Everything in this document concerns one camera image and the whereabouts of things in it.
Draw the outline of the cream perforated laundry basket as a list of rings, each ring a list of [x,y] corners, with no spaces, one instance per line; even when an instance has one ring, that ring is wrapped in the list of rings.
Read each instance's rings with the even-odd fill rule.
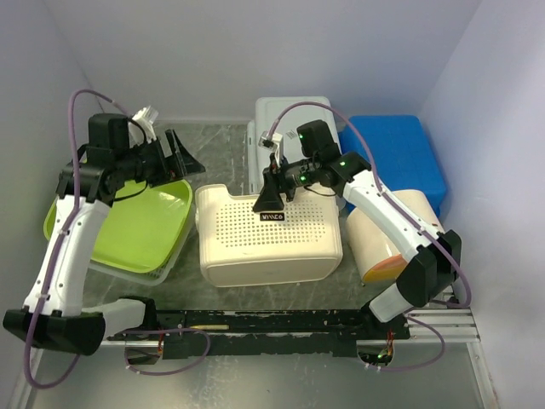
[[[222,184],[195,192],[199,264],[216,287],[325,279],[343,258],[336,199],[307,190],[279,211],[255,213],[255,195]]]

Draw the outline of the green basket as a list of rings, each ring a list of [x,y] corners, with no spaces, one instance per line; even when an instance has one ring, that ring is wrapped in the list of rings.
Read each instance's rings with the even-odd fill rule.
[[[190,185],[127,181],[115,198],[109,205],[82,192],[57,195],[43,224],[49,244],[39,279],[82,283],[91,261],[139,274],[167,262],[189,217]]]

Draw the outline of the large white plastic container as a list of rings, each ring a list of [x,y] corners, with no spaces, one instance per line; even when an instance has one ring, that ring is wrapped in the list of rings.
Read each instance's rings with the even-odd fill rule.
[[[270,151],[259,146],[264,132],[268,132],[274,120],[287,107],[299,101],[314,101],[329,106],[330,101],[324,96],[300,97],[262,97],[255,104],[255,119],[247,126],[246,147],[249,176],[249,193],[258,194],[263,184],[262,171],[269,165]],[[296,136],[289,136],[296,128],[313,120],[325,121],[337,145],[340,145],[334,114],[321,107],[304,106],[292,109],[281,119],[276,132],[283,136],[283,154],[290,163],[304,158],[301,143]]]

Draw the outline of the blue plastic container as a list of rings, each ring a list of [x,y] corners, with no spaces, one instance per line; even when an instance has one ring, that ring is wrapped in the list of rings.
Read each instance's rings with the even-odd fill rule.
[[[381,180],[393,191],[423,192],[439,216],[447,186],[419,118],[360,115],[350,117],[350,122],[367,142]]]

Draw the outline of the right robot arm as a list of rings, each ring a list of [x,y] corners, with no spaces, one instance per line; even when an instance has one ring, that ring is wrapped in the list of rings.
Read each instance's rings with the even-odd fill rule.
[[[381,182],[367,158],[357,152],[342,153],[325,121],[303,124],[297,139],[304,157],[291,163],[282,154],[280,134],[260,138],[260,146],[270,154],[253,211],[281,212],[298,188],[318,183],[368,216],[407,263],[395,282],[365,306],[369,313],[361,319],[362,331],[380,338],[389,331],[392,319],[425,306],[458,278],[461,238],[423,221]]]

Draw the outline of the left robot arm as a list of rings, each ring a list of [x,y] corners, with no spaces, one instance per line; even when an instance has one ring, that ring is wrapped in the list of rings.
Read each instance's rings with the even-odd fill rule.
[[[48,349],[92,355],[112,335],[130,331],[140,340],[159,328],[155,302],[128,296],[83,309],[83,285],[102,224],[117,193],[129,181],[161,187],[201,174],[204,166],[167,130],[167,149],[159,139],[129,141],[134,120],[123,114],[89,118],[88,142],[59,174],[55,229],[35,284],[21,308],[9,309],[3,328],[26,350]]]

